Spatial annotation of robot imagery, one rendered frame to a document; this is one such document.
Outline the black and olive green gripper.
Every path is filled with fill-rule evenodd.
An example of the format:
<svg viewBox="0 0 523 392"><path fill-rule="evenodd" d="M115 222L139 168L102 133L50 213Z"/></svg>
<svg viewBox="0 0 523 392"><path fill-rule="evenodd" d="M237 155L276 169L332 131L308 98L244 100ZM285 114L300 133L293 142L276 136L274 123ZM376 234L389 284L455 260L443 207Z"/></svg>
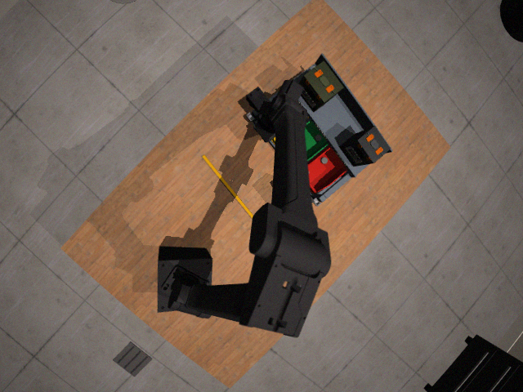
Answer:
<svg viewBox="0 0 523 392"><path fill-rule="evenodd" d="M267 123L266 123L267 125ZM265 131L262 129L262 127L257 122L253 128L258 132L258 134L261 136L261 138L264 140L264 142L269 142L275 137L275 130L270 128L268 125L265 129Z"/></svg>

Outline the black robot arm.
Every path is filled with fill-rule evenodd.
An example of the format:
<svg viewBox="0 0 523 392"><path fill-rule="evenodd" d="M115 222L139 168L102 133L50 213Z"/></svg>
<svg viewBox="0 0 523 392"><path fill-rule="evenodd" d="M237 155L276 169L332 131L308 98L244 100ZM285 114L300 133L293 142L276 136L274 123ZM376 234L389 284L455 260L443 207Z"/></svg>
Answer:
<svg viewBox="0 0 523 392"><path fill-rule="evenodd" d="M311 202L308 115L298 102L303 89L295 80L285 80L271 102L260 87L246 96L261 114L261 128L275 130L272 199L253 215L249 251L255 256L248 283L209 285L175 265L161 286L170 296L169 309L299 337L321 279L331 267L328 232L318 228Z"/></svg>

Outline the yellow bar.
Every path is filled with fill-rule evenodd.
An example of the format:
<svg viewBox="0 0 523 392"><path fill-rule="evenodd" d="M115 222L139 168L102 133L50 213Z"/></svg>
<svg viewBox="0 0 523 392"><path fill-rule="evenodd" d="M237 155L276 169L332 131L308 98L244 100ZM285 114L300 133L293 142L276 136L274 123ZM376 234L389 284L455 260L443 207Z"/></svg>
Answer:
<svg viewBox="0 0 523 392"><path fill-rule="evenodd" d="M242 207L245 209L245 211L253 218L253 214L248 210L248 208L244 205L244 203L240 200L240 198L237 196L237 194L234 192L234 190L226 183L226 181L223 179L223 177L220 175L220 173L217 171L217 169L209 162L209 160L206 158L206 156L202 156L203 159L207 162L207 164L211 167L211 169L214 170L214 172L217 174L217 176L221 179L221 181L224 183L224 185L228 188L228 190L235 196L235 198L239 201L239 203L242 205Z"/></svg>

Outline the green open bin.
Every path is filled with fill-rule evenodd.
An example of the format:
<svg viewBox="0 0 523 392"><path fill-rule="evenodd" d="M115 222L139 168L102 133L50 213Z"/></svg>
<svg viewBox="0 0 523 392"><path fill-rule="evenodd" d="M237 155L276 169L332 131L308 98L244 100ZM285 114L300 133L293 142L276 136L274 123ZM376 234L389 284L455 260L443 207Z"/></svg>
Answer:
<svg viewBox="0 0 523 392"><path fill-rule="evenodd" d="M316 135L321 135L320 141L315 141ZM311 120L306 124L305 137L308 160L313 158L316 154L318 154L323 148L325 148L329 144ZM312 153L315 154L311 156Z"/></svg>

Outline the dark grey shelf rack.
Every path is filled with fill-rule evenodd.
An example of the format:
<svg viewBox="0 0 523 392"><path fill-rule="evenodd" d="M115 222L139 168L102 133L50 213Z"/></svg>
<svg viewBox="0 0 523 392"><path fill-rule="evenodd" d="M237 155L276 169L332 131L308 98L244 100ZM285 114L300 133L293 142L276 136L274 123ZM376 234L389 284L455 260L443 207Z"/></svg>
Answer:
<svg viewBox="0 0 523 392"><path fill-rule="evenodd" d="M303 100L301 96L298 102L302 107L307 109L307 115L309 118L306 120L306 123L311 120L315 124L317 129L332 147L336 155L341 159L342 163L345 165L348 171L344 173L345 175L343 174L336 181L334 181L330 185L331 187L328 186L317 194L313 194L314 192L311 191L311 197L315 200L313 203L317 207L340 187L342 187L346 182L348 182L352 177L356 177L369 165L367 164L353 167L339 146L351 138L354 134L375 126L372 119L361 106L360 102L355 98L349 87L344 83L340 75L330 64L323 53L310 68L296 76L294 80L299 83L304 74L312 70L323 61L326 62L328 67L332 70L344 88L315 112L311 110L309 105Z"/></svg>

